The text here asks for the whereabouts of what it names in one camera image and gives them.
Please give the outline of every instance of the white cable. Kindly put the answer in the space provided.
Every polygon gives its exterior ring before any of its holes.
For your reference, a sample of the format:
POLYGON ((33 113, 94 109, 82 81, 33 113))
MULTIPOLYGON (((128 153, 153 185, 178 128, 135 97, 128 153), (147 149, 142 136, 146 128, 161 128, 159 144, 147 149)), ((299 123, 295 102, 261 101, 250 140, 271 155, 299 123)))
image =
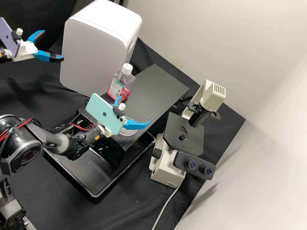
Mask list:
POLYGON ((175 195, 175 193, 178 191, 178 189, 179 189, 181 183, 178 185, 178 187, 175 189, 175 191, 173 192, 173 194, 172 194, 172 195, 168 198, 168 200, 165 202, 165 204, 164 204, 164 206, 163 206, 163 208, 162 208, 162 210, 161 210, 161 212, 160 212, 160 214, 159 214, 159 216, 158 216, 158 218, 157 218, 156 222, 154 223, 153 228, 152 228, 151 230, 154 230, 154 229, 155 229, 155 227, 156 227, 157 223, 159 222, 159 219, 160 219, 160 217, 161 217, 161 215, 162 215, 164 209, 166 208, 166 206, 167 206, 167 204, 169 203, 169 201, 171 200, 171 198, 172 198, 172 197, 175 195))

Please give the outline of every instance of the microscope focus knob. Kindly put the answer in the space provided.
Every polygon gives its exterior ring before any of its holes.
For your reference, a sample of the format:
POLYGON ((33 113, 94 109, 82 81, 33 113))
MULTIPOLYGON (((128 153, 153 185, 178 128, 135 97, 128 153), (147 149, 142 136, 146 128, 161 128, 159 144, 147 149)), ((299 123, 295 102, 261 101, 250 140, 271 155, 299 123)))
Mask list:
POLYGON ((156 159, 160 159, 162 155, 162 150, 161 149, 157 149, 157 148, 154 148, 153 149, 153 153, 152 153, 152 156, 156 159))

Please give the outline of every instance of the white knob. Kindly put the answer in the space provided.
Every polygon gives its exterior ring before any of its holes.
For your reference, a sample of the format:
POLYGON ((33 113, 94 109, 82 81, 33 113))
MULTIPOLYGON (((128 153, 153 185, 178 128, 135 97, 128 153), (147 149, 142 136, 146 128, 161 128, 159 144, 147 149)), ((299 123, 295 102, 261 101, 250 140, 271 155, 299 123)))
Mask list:
POLYGON ((17 28, 17 30, 16 30, 16 34, 17 34, 17 35, 19 35, 19 36, 21 36, 21 35, 22 35, 22 33, 23 33, 23 30, 22 30, 22 29, 20 29, 20 28, 17 28))
POLYGON ((120 103, 119 110, 123 111, 126 108, 126 105, 124 103, 120 103))

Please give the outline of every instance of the flask label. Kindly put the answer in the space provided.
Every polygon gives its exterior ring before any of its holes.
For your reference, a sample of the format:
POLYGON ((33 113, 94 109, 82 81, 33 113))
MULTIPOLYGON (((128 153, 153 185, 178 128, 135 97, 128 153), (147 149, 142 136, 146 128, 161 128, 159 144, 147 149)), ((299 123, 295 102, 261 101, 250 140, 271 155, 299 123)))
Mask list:
POLYGON ((113 78, 109 89, 109 95, 111 95, 113 98, 119 97, 122 91, 122 87, 123 84, 113 78))

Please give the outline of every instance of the white wall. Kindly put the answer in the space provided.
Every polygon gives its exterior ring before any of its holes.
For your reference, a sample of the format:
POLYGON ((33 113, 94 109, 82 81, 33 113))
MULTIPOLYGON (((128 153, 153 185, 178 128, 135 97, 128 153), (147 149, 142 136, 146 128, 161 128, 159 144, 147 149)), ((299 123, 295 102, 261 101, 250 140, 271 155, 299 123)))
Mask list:
POLYGON ((226 87, 249 118, 307 53, 305 0, 126 0, 140 38, 199 84, 226 87))
POLYGON ((307 57, 246 121, 176 230, 307 228, 307 57))

